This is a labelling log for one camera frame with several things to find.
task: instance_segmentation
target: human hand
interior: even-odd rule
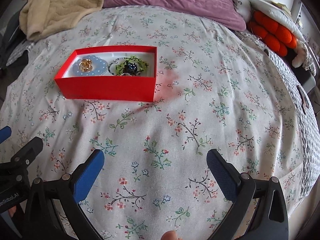
[[[182,238],[178,238],[176,231],[168,231],[163,234],[160,240],[182,240]]]

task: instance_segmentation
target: white floral bed sheet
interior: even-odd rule
[[[153,103],[64,98],[53,78],[74,49],[120,44],[158,47]],[[162,8],[104,9],[38,42],[29,58],[1,108],[0,127],[12,128],[1,161],[39,136],[30,182],[53,180],[101,149],[104,168],[80,204],[104,239],[160,239],[172,229],[207,239],[231,206],[206,165],[211,148],[255,179],[277,176],[289,215],[303,199],[290,94],[267,54],[223,25]]]

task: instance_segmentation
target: red cardboard box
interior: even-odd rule
[[[124,52],[134,55],[137,53],[154,54],[153,76],[85,76],[66,77],[72,63],[79,55],[97,53]],[[62,94],[68,99],[105,99],[153,102],[157,73],[157,47],[138,45],[100,46],[84,49],[76,49],[65,61],[54,81]]]

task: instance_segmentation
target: floral fabric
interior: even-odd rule
[[[74,49],[130,44],[158,47],[154,102],[64,98],[53,78]],[[101,149],[103,170],[80,204],[104,239],[160,239],[172,229],[207,239],[231,206],[206,165],[212,148],[255,179],[277,176],[289,215],[302,200],[295,105],[263,50],[226,27],[161,8],[104,9],[38,42],[29,58],[0,112],[0,127],[12,128],[1,161],[39,136],[30,182],[53,180]]]

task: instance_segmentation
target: white pillow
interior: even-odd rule
[[[265,15],[289,29],[298,40],[305,43],[301,31],[281,9],[264,0],[250,0],[250,3],[252,8],[262,11]]]
[[[236,12],[243,17],[246,23],[248,23],[251,19],[250,0],[233,0],[233,5]]]

